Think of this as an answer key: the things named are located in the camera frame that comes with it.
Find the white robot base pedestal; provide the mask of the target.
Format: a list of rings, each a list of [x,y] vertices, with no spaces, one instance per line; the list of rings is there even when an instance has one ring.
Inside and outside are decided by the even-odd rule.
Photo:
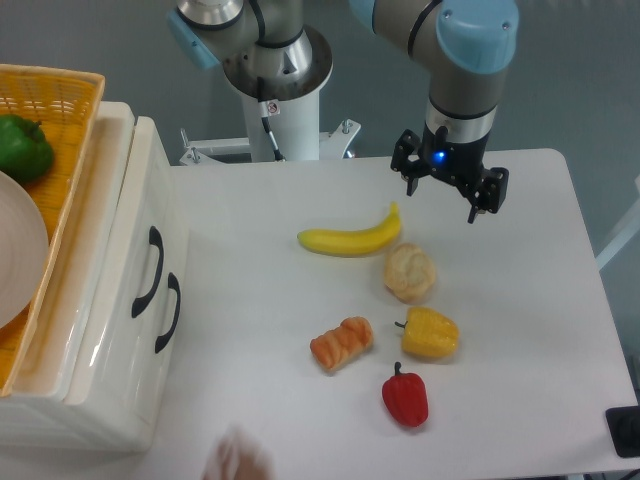
[[[239,96],[246,135],[190,140],[181,132],[183,165],[249,156],[252,162],[350,158],[361,124],[346,118],[332,131],[320,129],[320,92],[333,71],[326,39],[306,26],[292,43],[278,48],[251,45],[221,63]]]

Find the blurred gloved hand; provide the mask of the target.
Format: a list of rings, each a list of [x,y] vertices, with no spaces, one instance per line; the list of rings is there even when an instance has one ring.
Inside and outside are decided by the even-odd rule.
[[[275,478],[275,473],[265,448],[243,429],[231,427],[214,442],[201,478],[269,480]]]

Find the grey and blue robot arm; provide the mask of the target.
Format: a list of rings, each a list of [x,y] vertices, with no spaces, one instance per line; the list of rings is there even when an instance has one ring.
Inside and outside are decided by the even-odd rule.
[[[404,132],[391,168],[409,192],[430,176],[455,187],[472,215],[502,206],[508,171],[483,163],[509,64],[519,11],[512,1],[354,1],[374,34],[430,75],[421,134]],[[179,1],[167,23],[202,69],[221,66],[240,96],[253,161],[317,160],[319,94],[331,48],[305,24],[299,1]]]

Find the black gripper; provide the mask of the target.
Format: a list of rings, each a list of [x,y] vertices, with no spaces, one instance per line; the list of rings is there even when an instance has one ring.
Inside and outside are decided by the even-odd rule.
[[[509,170],[486,169],[483,164],[490,133],[469,143],[456,143],[448,136],[438,137],[435,130],[424,126],[423,138],[406,129],[396,141],[390,168],[406,182],[406,195],[412,196],[419,180],[432,177],[451,185],[467,196],[471,205],[467,222],[473,224],[478,215],[495,214],[507,193]]]

